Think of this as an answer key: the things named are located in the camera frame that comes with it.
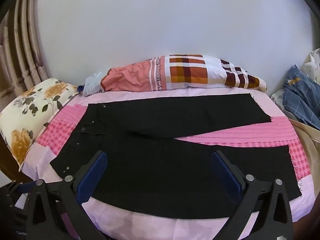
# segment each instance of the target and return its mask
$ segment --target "white wall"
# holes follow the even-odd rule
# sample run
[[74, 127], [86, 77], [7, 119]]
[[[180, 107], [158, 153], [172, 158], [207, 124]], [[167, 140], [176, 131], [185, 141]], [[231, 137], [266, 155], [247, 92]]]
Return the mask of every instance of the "white wall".
[[270, 95], [319, 44], [303, 0], [36, 0], [50, 76], [87, 76], [168, 53], [199, 53], [263, 78]]
[[8, 184], [11, 180], [3, 174], [2, 171], [0, 171], [0, 187], [3, 187], [4, 185]]

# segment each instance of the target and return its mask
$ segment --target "floral pillow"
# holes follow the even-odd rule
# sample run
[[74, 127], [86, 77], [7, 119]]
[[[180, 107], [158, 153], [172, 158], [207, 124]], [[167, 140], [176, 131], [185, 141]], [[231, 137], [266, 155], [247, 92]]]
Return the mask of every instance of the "floral pillow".
[[77, 93], [76, 86], [50, 78], [24, 92], [0, 113], [0, 133], [19, 170], [50, 119]]

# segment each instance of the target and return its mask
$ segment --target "beige blanket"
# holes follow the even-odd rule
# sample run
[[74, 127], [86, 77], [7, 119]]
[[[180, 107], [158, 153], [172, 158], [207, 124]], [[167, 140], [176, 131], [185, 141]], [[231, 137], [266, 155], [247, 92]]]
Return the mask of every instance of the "beige blanket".
[[289, 119], [308, 158], [313, 179], [315, 196], [320, 191], [320, 131], [306, 124]]

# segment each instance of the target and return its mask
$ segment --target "blue gripper pad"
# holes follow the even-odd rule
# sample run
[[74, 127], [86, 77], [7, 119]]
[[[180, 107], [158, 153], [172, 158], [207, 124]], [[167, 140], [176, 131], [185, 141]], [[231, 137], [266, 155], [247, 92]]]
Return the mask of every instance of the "blue gripper pad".
[[73, 190], [76, 193], [78, 203], [82, 204], [89, 201], [89, 198], [91, 197], [107, 166], [107, 154], [102, 151], [98, 151], [87, 165], [80, 168], [75, 175], [76, 180], [73, 183]]
[[214, 152], [211, 157], [213, 171], [228, 195], [231, 202], [239, 204], [242, 200], [243, 188], [236, 176], [228, 166], [231, 164], [220, 157], [217, 152]]
[[19, 185], [19, 187], [17, 187], [15, 192], [19, 194], [31, 193], [35, 185], [36, 185], [36, 181], [31, 181], [28, 183], [21, 184]]

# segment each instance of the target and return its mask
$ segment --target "pink bed sheet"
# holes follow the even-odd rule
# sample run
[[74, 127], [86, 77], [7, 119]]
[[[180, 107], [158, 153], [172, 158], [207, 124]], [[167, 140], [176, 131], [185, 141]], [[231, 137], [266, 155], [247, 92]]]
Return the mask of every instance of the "pink bed sheet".
[[[89, 97], [77, 96], [52, 119], [47, 130], [31, 147], [22, 171], [32, 179], [42, 178], [47, 182], [61, 180], [50, 166], [50, 161], [59, 154], [70, 133], [86, 111], [88, 104], [155, 97], [235, 93], [251, 93], [260, 107], [273, 117], [272, 122], [179, 139], [233, 147], [272, 147], [288, 144], [297, 180], [302, 191], [301, 197], [290, 202], [293, 220], [297, 221], [309, 213], [315, 201], [308, 161], [299, 138], [287, 117], [266, 94], [255, 90], [241, 88], [188, 88], [143, 93], [107, 92]], [[159, 218], [122, 210], [93, 198], [84, 203], [83, 207], [100, 230], [117, 239], [212, 239], [227, 220], [227, 218], [211, 220]], [[249, 234], [256, 216], [257, 213], [252, 214], [241, 238]]]

